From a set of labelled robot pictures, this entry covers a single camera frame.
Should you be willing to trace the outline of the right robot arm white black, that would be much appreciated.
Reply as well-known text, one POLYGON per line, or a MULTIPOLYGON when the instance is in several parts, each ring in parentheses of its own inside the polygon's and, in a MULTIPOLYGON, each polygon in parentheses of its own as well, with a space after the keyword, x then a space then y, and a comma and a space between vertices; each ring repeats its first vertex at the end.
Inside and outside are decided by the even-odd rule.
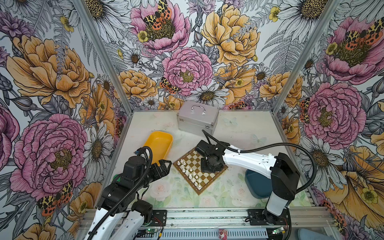
POLYGON ((271 181, 272 193, 265 209, 256 214, 264 225, 275 225, 282 218, 283 211, 301 190, 300 173, 293 161, 284 153, 274 156, 257 154, 255 150, 242 150, 224 142, 215 145, 201 140, 195 151, 202 156, 203 172, 220 172, 224 166, 238 166, 271 181))

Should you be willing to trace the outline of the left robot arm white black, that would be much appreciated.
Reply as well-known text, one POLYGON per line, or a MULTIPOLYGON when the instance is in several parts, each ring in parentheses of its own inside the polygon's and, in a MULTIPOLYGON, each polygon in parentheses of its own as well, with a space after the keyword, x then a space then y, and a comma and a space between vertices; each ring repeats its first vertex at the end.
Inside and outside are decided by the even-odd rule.
POLYGON ((136 231, 153 219, 153 205, 140 200, 138 191, 170 173, 172 162, 152 164, 149 156, 133 156, 107 186, 97 205, 86 240, 133 240, 136 231))

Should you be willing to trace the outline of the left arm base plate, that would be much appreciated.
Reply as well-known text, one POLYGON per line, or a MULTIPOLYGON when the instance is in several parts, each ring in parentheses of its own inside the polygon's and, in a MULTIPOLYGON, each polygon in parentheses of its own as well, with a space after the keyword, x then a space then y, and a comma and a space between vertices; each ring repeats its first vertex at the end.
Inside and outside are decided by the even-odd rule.
POLYGON ((151 227, 165 227, 167 222, 167 210, 153 210, 152 218, 149 226, 151 227))

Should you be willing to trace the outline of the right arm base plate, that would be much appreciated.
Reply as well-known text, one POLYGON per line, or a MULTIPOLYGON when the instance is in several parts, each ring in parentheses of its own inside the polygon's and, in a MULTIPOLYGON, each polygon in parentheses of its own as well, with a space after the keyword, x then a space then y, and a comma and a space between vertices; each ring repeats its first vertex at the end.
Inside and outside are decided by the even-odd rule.
POLYGON ((284 209, 280 216, 275 216, 266 209, 248 209, 247 213, 251 226, 286 226, 290 222, 287 209, 284 209))

